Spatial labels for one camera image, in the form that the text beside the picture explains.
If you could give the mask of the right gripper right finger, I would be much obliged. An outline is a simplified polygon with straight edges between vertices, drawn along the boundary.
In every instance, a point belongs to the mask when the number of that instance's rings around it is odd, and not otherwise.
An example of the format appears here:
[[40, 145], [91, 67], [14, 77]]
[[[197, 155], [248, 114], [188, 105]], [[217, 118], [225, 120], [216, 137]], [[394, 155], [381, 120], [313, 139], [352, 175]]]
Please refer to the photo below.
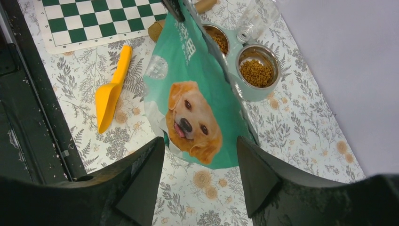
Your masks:
[[247, 215], [256, 226], [396, 226], [399, 177], [345, 184], [296, 168], [237, 138]]

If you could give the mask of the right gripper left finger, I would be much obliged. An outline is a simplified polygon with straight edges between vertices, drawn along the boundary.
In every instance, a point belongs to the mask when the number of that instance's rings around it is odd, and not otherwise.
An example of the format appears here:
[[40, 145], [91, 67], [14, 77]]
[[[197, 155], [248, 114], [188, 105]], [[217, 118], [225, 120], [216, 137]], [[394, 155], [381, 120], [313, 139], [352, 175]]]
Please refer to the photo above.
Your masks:
[[150, 226], [163, 168], [165, 144], [156, 137], [101, 170], [39, 185], [0, 179], [3, 226]]

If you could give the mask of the orange plastic scoop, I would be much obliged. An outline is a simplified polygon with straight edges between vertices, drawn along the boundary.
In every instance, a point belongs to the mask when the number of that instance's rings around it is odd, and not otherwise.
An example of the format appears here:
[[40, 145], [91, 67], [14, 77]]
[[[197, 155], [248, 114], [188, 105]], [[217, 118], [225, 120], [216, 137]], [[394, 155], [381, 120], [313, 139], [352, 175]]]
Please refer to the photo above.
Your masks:
[[98, 133], [104, 133], [112, 123], [117, 101], [122, 92], [122, 87], [132, 55], [132, 48], [124, 46], [120, 53], [117, 68], [111, 82], [100, 86], [95, 93], [95, 107]]

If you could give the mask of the green pet food bag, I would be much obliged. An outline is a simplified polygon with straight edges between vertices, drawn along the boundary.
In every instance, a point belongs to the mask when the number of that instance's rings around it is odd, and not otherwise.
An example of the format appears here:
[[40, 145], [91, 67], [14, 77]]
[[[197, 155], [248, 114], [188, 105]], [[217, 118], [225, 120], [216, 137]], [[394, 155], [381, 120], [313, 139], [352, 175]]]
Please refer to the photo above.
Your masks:
[[153, 132], [176, 157], [210, 169], [237, 167], [237, 139], [253, 139], [227, 62], [188, 0], [175, 0], [144, 82]]

